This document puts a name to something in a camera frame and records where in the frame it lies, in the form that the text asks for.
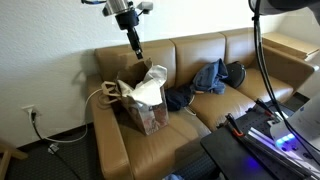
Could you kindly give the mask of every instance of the couch seat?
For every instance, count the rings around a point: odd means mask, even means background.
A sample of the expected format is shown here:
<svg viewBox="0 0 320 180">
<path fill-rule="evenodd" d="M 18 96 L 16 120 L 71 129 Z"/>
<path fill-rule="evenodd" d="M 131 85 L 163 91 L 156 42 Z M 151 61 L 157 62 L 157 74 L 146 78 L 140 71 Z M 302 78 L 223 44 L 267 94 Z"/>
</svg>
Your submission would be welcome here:
<svg viewBox="0 0 320 180">
<path fill-rule="evenodd" d="M 248 96 L 252 100 L 260 98 L 264 102 L 270 101 L 269 94 L 267 93 L 264 86 L 260 71 L 254 68 L 249 68 L 246 69 L 246 73 L 247 75 L 245 80 L 240 85 L 240 87 L 237 88 L 237 90 Z M 291 97 L 293 93 L 292 86 L 271 76 L 269 76 L 269 80 L 272 85 L 274 95 L 276 96 L 278 101 L 285 102 Z"/>
<path fill-rule="evenodd" d="M 232 113 L 234 118 L 238 118 L 254 104 L 252 99 L 226 85 L 224 94 L 196 94 L 190 107 L 196 112 L 198 118 L 211 131 L 214 131 L 217 124 L 225 120 L 227 113 Z"/>
<path fill-rule="evenodd" d="M 165 177 L 177 162 L 203 151 L 200 139 L 210 134 L 196 116 L 184 109 L 169 112 L 169 125 L 149 136 L 137 128 L 126 112 L 119 114 L 117 119 L 135 179 Z"/>
</svg>

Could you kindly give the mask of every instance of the couch backrest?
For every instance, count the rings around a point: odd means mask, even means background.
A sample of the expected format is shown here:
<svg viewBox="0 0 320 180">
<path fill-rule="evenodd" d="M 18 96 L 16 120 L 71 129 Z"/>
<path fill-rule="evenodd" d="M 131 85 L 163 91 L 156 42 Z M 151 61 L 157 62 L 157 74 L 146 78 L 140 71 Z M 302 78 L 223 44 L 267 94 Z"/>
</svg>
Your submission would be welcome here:
<svg viewBox="0 0 320 180">
<path fill-rule="evenodd" d="M 226 38 L 224 63 L 240 61 L 245 67 L 255 59 L 253 28 L 242 28 L 220 32 Z"/>
<path fill-rule="evenodd" d="M 174 86 L 176 76 L 175 47 L 170 40 L 158 40 L 141 43 L 144 60 L 151 58 L 154 64 L 168 70 L 165 88 Z M 130 45 L 105 47 L 95 50 L 95 56 L 104 81 L 113 81 L 119 70 L 131 67 L 137 60 Z"/>
<path fill-rule="evenodd" d="M 225 56 L 225 37 L 209 33 L 170 39 L 176 46 L 177 77 L 175 87 L 192 82 L 205 65 Z"/>
</svg>

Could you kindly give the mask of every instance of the brown leather couch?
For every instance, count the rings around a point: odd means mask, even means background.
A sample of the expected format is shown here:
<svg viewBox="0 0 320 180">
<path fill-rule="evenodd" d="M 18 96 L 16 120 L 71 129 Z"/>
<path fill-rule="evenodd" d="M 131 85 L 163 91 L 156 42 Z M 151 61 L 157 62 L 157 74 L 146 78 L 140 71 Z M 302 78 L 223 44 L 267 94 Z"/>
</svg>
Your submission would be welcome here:
<svg viewBox="0 0 320 180">
<path fill-rule="evenodd" d="M 232 113 L 235 118 L 254 105 L 256 98 L 268 101 L 260 71 L 255 63 L 252 28 L 193 35 L 142 43 L 145 58 L 168 69 L 166 88 L 191 82 L 207 63 L 223 59 L 240 61 L 247 76 L 242 85 L 226 86 L 223 95 L 196 95 L 192 116 L 180 110 L 169 112 L 169 125 L 145 136 L 121 108 L 102 106 L 98 94 L 90 100 L 100 164 L 106 179 L 161 179 L 203 153 L 200 139 L 216 129 L 217 121 Z M 293 56 L 264 47 L 270 81 L 278 100 L 296 92 L 315 67 Z M 100 74 L 88 77 L 88 93 L 112 81 L 117 71 L 138 60 L 130 45 L 95 51 Z"/>
</svg>

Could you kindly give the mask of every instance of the wall outlet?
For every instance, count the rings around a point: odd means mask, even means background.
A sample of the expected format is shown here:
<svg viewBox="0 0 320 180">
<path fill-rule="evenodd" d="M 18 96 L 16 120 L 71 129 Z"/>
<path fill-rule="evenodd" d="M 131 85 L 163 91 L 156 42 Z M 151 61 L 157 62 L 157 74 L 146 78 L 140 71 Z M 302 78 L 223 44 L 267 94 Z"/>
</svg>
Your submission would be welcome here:
<svg viewBox="0 0 320 180">
<path fill-rule="evenodd" d="M 34 111 L 34 112 L 36 112 L 37 113 L 37 116 L 40 116 L 41 114 L 40 114 L 40 112 L 39 112 L 39 110 L 37 109 L 37 107 L 35 106 L 35 105 L 28 105 L 28 106 L 23 106 L 23 107 L 21 107 L 21 109 L 24 111 L 24 112 L 26 112 L 28 115 L 29 115 L 29 110 L 32 110 L 32 111 Z"/>
</svg>

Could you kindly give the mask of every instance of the white wall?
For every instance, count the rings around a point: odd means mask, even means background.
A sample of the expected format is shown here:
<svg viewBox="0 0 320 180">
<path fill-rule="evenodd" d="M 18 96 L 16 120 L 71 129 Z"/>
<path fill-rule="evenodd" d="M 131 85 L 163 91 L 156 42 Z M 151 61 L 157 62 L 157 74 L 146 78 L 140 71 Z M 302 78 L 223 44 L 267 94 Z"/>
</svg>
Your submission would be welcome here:
<svg viewBox="0 0 320 180">
<path fill-rule="evenodd" d="M 308 8 L 287 13 L 282 23 L 276 28 L 276 31 L 320 47 L 320 25 Z M 320 54 L 310 63 L 320 66 Z M 320 91 L 319 82 L 320 71 L 317 71 L 298 92 L 310 98 Z"/>
<path fill-rule="evenodd" d="M 153 2 L 154 11 L 137 27 L 141 41 L 252 26 L 246 1 Z M 29 104 L 42 113 L 43 135 L 81 125 L 86 76 L 97 72 L 93 49 L 128 43 L 115 19 L 102 16 L 102 8 L 80 0 L 0 1 L 1 138 L 15 146 L 37 140 L 21 110 Z M 280 21 L 263 18 L 263 31 Z"/>
</svg>

